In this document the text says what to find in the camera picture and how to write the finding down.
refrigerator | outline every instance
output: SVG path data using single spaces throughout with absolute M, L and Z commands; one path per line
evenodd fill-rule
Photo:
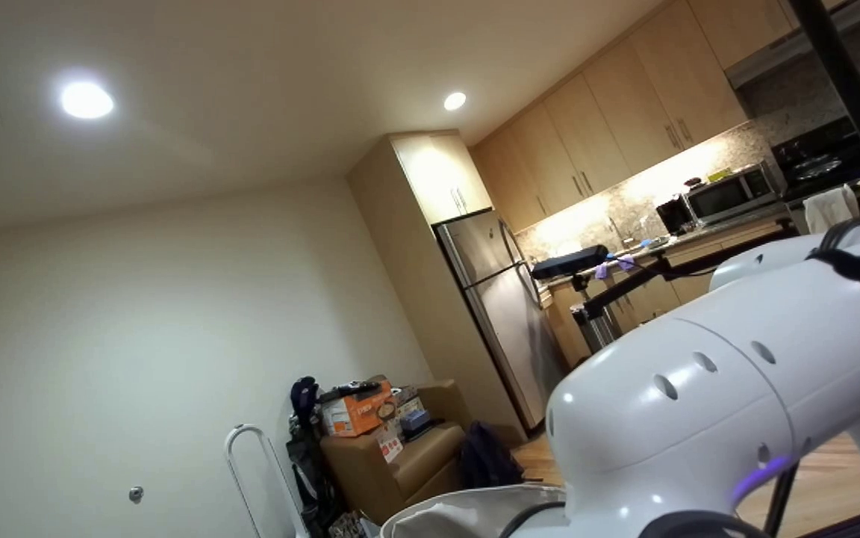
M 535 430 L 565 363 L 513 233 L 497 214 L 444 221 L 432 233 L 523 429 Z

ceiling light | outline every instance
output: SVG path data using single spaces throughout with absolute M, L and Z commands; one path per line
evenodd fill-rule
M 113 110 L 111 92 L 96 81 L 64 84 L 59 106 L 74 119 L 101 119 Z
M 467 106 L 467 92 L 452 92 L 447 98 L 443 98 L 444 110 L 461 110 Z

bag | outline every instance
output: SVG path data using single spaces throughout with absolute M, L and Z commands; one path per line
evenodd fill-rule
M 461 445 L 461 477 L 462 487 L 519 484 L 523 466 L 485 424 L 476 423 Z

